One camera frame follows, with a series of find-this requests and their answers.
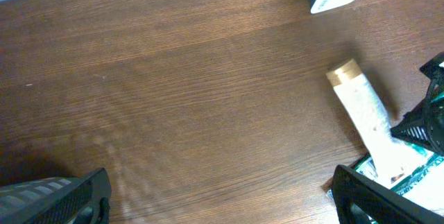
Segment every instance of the brown cap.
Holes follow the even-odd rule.
[[[339,65],[337,68],[327,72],[327,78],[333,86],[341,85],[361,75],[362,71],[354,59]]]

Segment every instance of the brown wooden surface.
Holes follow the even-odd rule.
[[[399,118],[444,2],[12,0],[0,34],[1,184],[103,166],[113,223],[336,223],[321,186],[366,151],[325,72]]]

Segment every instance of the wood grain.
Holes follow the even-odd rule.
[[[443,0],[0,3],[1,184],[105,167],[113,223],[337,223],[366,150],[325,72],[358,60],[399,119]]]

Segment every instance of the black object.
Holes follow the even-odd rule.
[[[341,224],[370,224],[369,216],[379,224],[444,223],[442,216],[397,195],[344,165],[336,167],[332,193]]]
[[[391,128],[393,137],[444,155],[444,52],[424,64],[420,71],[430,79],[425,98]]]
[[[109,222],[111,185],[105,169],[81,178],[46,178],[0,188],[0,223]]]

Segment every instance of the wooden table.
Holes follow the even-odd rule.
[[[399,121],[444,0],[0,3],[1,184],[105,167],[113,223],[336,223],[366,150],[325,72],[355,58]]]

